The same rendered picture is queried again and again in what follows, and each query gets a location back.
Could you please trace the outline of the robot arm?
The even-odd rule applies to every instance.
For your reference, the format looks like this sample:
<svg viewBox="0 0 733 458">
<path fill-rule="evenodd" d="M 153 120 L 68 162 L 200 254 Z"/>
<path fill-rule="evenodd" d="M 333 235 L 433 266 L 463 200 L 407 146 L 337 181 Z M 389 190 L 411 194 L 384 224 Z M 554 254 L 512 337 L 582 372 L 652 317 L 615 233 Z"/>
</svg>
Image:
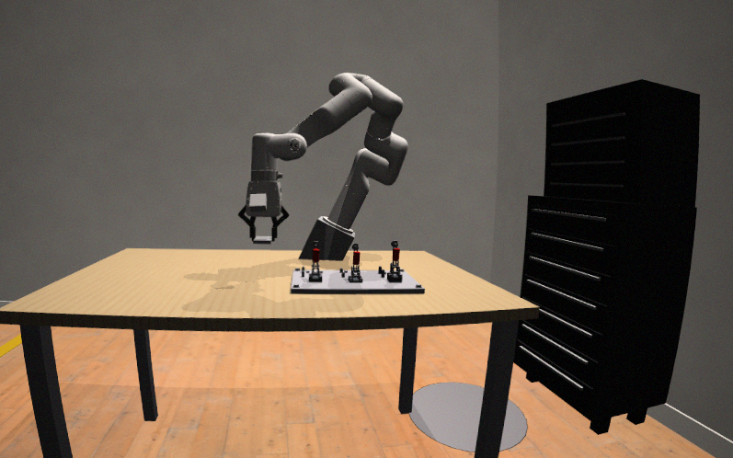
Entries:
<svg viewBox="0 0 733 458">
<path fill-rule="evenodd" d="M 276 171 L 279 157 L 288 161 L 302 157 L 308 146 L 335 132 L 370 105 L 373 113 L 364 139 L 366 149 L 356 154 L 330 214 L 323 217 L 326 223 L 352 234 L 350 228 L 370 189 L 368 177 L 387 186 L 394 184 L 406 157 L 407 141 L 392 133 L 403 100 L 363 74 L 339 74 L 328 89 L 334 97 L 286 134 L 253 136 L 251 180 L 282 178 L 282 173 Z"/>
</svg>

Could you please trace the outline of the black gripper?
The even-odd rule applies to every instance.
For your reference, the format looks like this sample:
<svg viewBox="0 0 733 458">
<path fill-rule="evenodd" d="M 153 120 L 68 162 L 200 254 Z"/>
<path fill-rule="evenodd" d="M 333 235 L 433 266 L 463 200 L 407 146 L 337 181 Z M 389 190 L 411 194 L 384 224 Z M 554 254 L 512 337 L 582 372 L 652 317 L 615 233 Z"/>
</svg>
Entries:
<svg viewBox="0 0 733 458">
<path fill-rule="evenodd" d="M 281 184 L 280 182 L 277 182 L 277 180 L 251 180 L 251 182 L 248 182 L 246 205 L 240 211 L 240 213 L 238 213 L 238 216 L 242 218 L 250 227 L 250 238 L 252 238 L 252 241 L 256 238 L 256 226 L 254 225 L 256 217 L 271 217 L 271 220 L 273 222 L 271 229 L 271 241 L 274 241 L 274 238 L 277 238 L 277 227 L 286 218 L 289 217 L 289 214 L 281 205 L 280 188 Z M 249 210 L 250 193 L 259 192 L 267 193 L 267 211 L 251 212 Z M 245 213 L 246 215 L 251 216 L 250 220 L 248 219 L 248 217 L 245 216 Z M 277 221 L 277 216 L 279 216 L 281 213 L 283 213 L 283 216 L 281 216 L 281 218 Z"/>
</svg>

